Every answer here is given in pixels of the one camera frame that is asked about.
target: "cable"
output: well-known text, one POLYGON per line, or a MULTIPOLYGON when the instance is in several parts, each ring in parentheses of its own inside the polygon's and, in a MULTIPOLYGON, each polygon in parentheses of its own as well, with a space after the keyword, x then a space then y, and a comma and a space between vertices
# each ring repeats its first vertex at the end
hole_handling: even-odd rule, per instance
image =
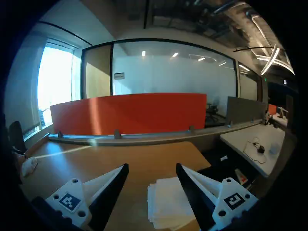
POLYGON ((249 157, 250 159, 252 159, 253 161, 257 161, 257 162, 259 162, 260 164, 264 164, 264 163, 266 163, 266 156, 264 155, 264 153, 263 153, 263 156, 264 156, 264 158, 265 158, 265 162, 260 162, 260 161, 258 161, 258 160, 255 160, 255 159, 251 158, 251 157, 245 152, 246 147, 247 147, 247 143, 253 144, 253 146, 254 146, 257 150, 260 148, 260 143, 259 143, 260 139, 259 139, 258 137, 256 137, 256 136, 255 136, 254 138, 257 138, 258 141, 257 141, 257 142, 253 142, 253 141, 250 142, 250 141, 247 141, 246 144, 245 144, 243 153, 245 153, 246 156, 248 156, 248 157, 249 157))

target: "wooden desk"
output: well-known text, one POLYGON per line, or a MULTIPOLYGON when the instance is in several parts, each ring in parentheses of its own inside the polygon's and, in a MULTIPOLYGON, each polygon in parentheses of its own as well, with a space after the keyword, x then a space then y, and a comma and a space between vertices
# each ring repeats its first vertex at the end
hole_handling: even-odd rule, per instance
MULTIPOLYGON (((22 189, 31 200, 49 197, 71 178, 86 182, 123 163, 129 175, 105 230, 155 230, 147 219, 147 187, 157 179, 176 176, 176 163, 195 171, 211 166, 190 142, 135 147, 79 146, 47 141, 34 156, 38 165, 22 189)), ((199 230, 191 222, 182 230, 199 230)))
MULTIPOLYGON (((272 125, 265 126, 263 124, 220 135, 222 141, 244 157, 264 177, 268 177, 271 174, 280 154, 284 137, 284 131, 276 129, 272 125), (247 141, 252 142, 254 137, 259 138, 259 143, 265 148, 264 156, 266 162, 264 164, 252 160, 244 153, 247 141), (276 147, 276 152, 274 154, 270 152, 273 145, 276 147)), ((257 159, 257 155, 262 154, 258 153, 257 149, 255 149, 253 155, 256 156, 254 159, 257 159)))

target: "orange partition panel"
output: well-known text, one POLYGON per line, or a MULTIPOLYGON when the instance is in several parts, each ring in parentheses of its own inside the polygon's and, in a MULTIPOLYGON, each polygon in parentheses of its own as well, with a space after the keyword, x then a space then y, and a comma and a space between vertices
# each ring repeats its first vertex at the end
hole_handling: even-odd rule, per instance
POLYGON ((204 128, 206 94, 153 93, 82 99, 50 107, 55 132, 108 135, 204 128))
POLYGON ((268 113, 270 115, 275 115, 276 114, 276 110, 277 110, 277 106, 275 106, 273 104, 269 104, 268 105, 268 113))

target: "office chair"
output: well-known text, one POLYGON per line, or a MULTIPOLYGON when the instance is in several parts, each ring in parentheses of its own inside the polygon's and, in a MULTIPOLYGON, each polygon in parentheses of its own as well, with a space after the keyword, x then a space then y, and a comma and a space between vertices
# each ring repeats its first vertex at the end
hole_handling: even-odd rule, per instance
POLYGON ((19 121, 13 122, 8 127, 8 137, 10 139, 10 144, 13 147, 13 151, 18 154, 24 154, 26 149, 25 142, 22 136, 22 127, 19 121))
POLYGON ((213 122, 217 122, 218 118, 213 117, 218 112, 218 105, 216 104, 207 104, 209 107, 206 109, 206 117, 210 118, 213 122))

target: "black charger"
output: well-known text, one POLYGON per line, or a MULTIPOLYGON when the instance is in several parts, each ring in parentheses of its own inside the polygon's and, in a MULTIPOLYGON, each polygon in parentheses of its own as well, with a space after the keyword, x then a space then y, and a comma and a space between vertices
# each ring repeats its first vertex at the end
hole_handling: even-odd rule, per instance
POLYGON ((264 153, 264 151, 265 151, 264 147, 262 145, 260 145, 259 148, 258 148, 258 152, 264 153))

